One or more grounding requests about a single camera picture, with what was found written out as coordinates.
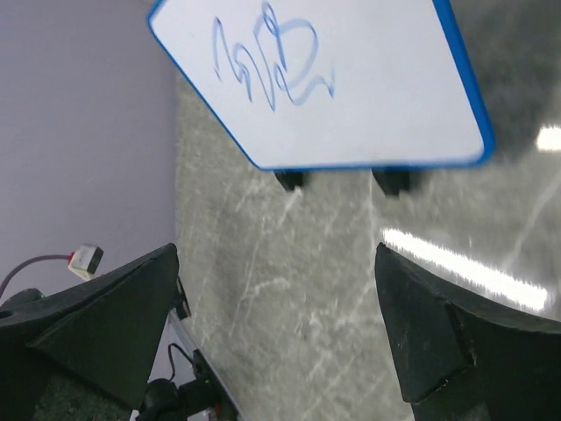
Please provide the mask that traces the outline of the blue-framed small whiteboard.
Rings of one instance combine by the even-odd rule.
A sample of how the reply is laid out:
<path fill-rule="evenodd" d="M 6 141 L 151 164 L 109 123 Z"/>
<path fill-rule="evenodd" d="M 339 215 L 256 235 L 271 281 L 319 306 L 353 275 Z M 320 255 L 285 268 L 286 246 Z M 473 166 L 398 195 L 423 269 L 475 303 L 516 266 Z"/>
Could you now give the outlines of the blue-framed small whiteboard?
<path fill-rule="evenodd" d="M 461 168 L 495 149 L 448 1 L 158 1 L 146 22 L 261 170 Z"/>

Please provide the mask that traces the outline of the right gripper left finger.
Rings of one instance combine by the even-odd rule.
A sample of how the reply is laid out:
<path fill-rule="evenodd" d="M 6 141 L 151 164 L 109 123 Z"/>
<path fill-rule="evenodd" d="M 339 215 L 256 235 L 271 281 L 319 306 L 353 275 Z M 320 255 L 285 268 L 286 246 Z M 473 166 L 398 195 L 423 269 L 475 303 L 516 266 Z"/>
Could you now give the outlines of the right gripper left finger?
<path fill-rule="evenodd" d="M 175 244 L 94 280 L 1 308 L 3 420 L 127 420 L 177 294 Z"/>

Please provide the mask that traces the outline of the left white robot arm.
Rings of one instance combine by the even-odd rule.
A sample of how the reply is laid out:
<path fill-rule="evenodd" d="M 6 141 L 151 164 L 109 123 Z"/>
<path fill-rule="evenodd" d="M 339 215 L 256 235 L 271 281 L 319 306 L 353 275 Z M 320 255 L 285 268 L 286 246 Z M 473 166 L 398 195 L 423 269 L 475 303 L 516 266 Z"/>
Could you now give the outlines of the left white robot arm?
<path fill-rule="evenodd" d="M 177 374 L 173 350 L 179 352 L 193 368 L 195 379 L 181 385 L 174 383 Z M 133 420 L 187 420 L 203 412 L 208 420 L 239 420 L 239 411 L 229 397 L 225 386 L 199 349 L 192 356 L 178 344 L 167 347 L 167 356 L 172 368 L 171 377 L 149 382 Z"/>

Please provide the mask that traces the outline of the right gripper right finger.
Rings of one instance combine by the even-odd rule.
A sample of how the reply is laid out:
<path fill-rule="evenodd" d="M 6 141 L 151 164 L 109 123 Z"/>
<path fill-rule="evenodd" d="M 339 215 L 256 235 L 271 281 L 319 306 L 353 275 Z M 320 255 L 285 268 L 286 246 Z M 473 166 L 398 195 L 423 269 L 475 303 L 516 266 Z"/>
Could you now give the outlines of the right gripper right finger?
<path fill-rule="evenodd" d="M 379 244 L 381 314 L 417 420 L 558 420 L 560 323 L 463 289 Z"/>

